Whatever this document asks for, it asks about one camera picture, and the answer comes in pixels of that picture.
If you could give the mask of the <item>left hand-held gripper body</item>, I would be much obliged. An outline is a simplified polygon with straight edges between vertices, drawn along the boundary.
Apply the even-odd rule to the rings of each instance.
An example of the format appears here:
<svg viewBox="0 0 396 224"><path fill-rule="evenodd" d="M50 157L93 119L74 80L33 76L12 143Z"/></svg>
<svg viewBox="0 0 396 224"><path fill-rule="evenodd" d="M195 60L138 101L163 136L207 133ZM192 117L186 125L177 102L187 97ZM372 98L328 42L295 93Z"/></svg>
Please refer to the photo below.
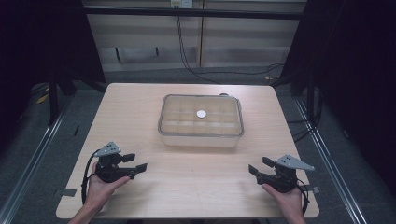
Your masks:
<svg viewBox="0 0 396 224"><path fill-rule="evenodd" d="M136 168L120 168L119 164L122 162L120 148L114 143L109 142L102 148L93 153L93 156L98 159L96 163L96 175L107 183L115 182L116 180L129 176L134 179L137 174Z"/></svg>

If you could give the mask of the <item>black curtain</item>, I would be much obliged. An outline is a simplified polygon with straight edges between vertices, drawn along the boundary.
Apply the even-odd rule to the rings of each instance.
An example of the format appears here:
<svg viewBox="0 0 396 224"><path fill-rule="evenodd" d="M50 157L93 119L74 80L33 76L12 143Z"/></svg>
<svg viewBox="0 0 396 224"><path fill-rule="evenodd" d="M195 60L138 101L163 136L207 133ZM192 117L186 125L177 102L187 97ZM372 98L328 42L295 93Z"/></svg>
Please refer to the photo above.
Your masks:
<svg viewBox="0 0 396 224"><path fill-rule="evenodd" d="M281 76L310 83L396 197L396 0L307 0Z"/></svg>
<svg viewBox="0 0 396 224"><path fill-rule="evenodd" d="M0 0L0 141L27 106L30 91L56 81L105 80L82 0Z"/></svg>

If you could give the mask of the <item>person's left hand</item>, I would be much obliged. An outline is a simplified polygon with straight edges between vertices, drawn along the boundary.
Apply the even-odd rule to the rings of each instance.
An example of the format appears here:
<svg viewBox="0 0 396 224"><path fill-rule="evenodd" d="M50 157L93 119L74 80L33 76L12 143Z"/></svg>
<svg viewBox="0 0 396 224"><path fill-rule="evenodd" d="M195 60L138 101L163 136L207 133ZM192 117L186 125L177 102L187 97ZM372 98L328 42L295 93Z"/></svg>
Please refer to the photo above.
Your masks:
<svg viewBox="0 0 396 224"><path fill-rule="evenodd" d="M88 191L84 207L88 207L94 214L102 210L113 193L130 181L129 176L122 177L115 182L107 183L96 175L96 164L92 166L89 178Z"/></svg>

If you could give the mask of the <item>metal floor rail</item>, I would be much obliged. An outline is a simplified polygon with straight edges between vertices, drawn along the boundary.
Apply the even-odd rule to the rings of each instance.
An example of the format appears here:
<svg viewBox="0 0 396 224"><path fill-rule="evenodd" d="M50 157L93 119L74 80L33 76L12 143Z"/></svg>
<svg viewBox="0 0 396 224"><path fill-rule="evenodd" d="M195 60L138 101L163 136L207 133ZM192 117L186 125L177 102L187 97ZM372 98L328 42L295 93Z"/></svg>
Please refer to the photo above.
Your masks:
<svg viewBox="0 0 396 224"><path fill-rule="evenodd" d="M308 120L308 109L304 105L304 101L297 97L294 102L298 108L301 117L304 120L305 126L313 140L318 154L322 158L322 161L331 177L332 182L354 224L368 224L360 206L358 205L355 197L352 195L349 187L343 176L341 175L335 160L332 157L327 145L325 144L318 128Z"/></svg>
<svg viewBox="0 0 396 224"><path fill-rule="evenodd" d="M27 163L27 166L19 178L14 190L11 191L4 206L0 210L0 224L11 224L12 219L15 217L15 214L21 205L23 197L25 196L34 179L40 163L43 161L54 136L58 132L63 122L64 114L67 111L70 103L71 98L68 97L61 106L59 115L45 131L42 139L35 149L32 159L30 159Z"/></svg>

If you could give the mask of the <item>black horizontal frame bar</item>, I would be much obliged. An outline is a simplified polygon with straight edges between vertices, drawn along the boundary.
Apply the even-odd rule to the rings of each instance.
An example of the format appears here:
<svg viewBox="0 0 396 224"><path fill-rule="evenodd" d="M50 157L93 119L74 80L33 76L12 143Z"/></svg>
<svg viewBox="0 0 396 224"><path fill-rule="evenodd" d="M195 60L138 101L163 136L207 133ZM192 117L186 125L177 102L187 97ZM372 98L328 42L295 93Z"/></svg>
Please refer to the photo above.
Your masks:
<svg viewBox="0 0 396 224"><path fill-rule="evenodd" d="M175 16L175 17L206 17L206 18L242 18L268 20L301 20L304 13L241 11L216 9L186 9L186 8L119 8L119 7L84 7L86 14L103 15L139 15L139 16Z"/></svg>

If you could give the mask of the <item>black metal stand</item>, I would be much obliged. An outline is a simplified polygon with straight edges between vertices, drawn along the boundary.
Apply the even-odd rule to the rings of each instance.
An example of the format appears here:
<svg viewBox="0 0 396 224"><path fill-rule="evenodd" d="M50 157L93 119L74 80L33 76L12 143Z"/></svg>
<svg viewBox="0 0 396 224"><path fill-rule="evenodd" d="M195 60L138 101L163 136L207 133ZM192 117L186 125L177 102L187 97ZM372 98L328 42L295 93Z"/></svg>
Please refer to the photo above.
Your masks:
<svg viewBox="0 0 396 224"><path fill-rule="evenodd" d="M57 80L54 72L49 71L49 126L51 126L59 116Z"/></svg>

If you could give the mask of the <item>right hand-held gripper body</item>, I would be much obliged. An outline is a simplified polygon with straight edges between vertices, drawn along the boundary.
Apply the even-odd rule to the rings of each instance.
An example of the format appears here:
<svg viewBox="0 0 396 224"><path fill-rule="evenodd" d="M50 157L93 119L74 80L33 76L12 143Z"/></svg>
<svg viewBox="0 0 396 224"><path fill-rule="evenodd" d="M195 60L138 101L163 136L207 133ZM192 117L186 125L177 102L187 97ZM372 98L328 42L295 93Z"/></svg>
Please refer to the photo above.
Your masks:
<svg viewBox="0 0 396 224"><path fill-rule="evenodd" d="M284 155L275 162L275 173L268 175L259 172L256 181L259 185L268 184L280 193L287 193L297 187L296 170L314 171L315 167L291 155Z"/></svg>

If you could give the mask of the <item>person's right hand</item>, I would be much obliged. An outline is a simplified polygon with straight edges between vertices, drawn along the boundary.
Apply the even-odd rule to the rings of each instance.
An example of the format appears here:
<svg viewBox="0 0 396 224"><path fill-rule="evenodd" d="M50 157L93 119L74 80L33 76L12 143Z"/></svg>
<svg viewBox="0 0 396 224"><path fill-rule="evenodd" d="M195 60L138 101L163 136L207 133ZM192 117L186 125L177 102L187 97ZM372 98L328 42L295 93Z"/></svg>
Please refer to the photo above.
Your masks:
<svg viewBox="0 0 396 224"><path fill-rule="evenodd" d="M262 188L276 200L281 214L286 220L288 216L304 216L302 193L298 189L293 189L287 193L280 193L268 184L262 184Z"/></svg>

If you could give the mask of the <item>white wall socket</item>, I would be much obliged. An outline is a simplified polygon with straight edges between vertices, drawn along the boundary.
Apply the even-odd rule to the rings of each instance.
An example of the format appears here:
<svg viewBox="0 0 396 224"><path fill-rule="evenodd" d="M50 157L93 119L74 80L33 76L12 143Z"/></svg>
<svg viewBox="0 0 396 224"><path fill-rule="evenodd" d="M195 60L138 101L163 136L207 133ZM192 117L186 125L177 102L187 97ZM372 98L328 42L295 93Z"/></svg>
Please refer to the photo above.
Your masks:
<svg viewBox="0 0 396 224"><path fill-rule="evenodd" d="M192 0L170 0L171 8L193 8Z"/></svg>

